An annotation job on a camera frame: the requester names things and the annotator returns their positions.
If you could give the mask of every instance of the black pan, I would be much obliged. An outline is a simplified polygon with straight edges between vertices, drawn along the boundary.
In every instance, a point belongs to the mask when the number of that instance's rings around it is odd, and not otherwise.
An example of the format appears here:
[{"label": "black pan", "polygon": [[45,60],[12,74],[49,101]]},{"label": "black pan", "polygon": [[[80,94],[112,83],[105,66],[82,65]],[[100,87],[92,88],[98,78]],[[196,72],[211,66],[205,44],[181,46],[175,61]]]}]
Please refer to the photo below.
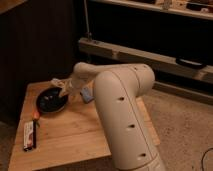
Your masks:
[{"label": "black pan", "polygon": [[61,88],[52,87],[39,94],[36,107],[40,114],[54,113],[62,110],[68,101],[68,95],[59,97]]}]

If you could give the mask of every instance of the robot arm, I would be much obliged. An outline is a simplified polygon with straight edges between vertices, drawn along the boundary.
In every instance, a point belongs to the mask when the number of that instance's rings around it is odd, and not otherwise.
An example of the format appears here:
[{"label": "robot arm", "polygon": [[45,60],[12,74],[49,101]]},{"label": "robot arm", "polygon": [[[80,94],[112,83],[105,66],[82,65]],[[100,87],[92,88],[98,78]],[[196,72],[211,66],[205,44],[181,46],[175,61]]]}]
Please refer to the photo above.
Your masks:
[{"label": "robot arm", "polygon": [[152,69],[144,64],[78,63],[65,84],[61,86],[57,80],[53,83],[62,87],[61,96],[74,95],[94,78],[95,105],[115,167],[127,171],[164,171],[136,103],[136,97],[154,84]]},{"label": "robot arm", "polygon": [[59,96],[65,96],[67,94],[75,95],[81,91],[81,89],[92,81],[95,76],[102,71],[117,68],[117,67],[127,67],[132,64],[122,64],[122,65],[91,65],[84,62],[79,62],[74,66],[73,73],[70,78],[68,78],[65,83],[59,79],[52,79],[51,83],[62,88]]}]

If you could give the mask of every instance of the wall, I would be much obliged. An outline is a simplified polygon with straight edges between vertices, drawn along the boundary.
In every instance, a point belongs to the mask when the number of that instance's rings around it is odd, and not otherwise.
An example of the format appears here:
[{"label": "wall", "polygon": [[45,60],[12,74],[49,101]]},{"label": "wall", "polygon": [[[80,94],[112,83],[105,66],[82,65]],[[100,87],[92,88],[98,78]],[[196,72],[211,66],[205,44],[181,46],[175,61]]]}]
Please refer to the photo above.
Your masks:
[{"label": "wall", "polygon": [[65,78],[78,60],[72,0],[30,0],[0,15],[0,120],[17,122],[26,85]]},{"label": "wall", "polygon": [[213,21],[94,1],[88,6],[96,40],[213,65]]}]

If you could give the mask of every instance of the orange object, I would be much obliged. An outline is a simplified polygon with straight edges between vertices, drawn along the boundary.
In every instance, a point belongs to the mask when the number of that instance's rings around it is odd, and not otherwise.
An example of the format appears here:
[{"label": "orange object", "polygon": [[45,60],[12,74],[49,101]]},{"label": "orange object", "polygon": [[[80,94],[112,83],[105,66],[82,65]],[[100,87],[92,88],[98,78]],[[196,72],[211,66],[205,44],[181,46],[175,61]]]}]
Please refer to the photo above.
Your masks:
[{"label": "orange object", "polygon": [[39,120],[40,118],[40,113],[38,112],[37,109],[33,112],[33,120]]}]

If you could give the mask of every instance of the speckled floor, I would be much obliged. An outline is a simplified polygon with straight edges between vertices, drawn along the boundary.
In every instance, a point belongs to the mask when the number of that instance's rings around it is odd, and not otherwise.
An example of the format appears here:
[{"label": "speckled floor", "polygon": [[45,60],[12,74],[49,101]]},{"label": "speckled floor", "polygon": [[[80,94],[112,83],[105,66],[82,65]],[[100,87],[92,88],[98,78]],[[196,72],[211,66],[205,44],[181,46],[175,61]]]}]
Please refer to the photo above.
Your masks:
[{"label": "speckled floor", "polygon": [[[168,171],[200,171],[203,153],[213,147],[213,106],[151,90],[143,97],[161,140],[160,155]],[[0,122],[0,171],[7,170],[15,129]],[[204,158],[213,170],[213,151]],[[115,171],[110,158],[51,170]]]}]

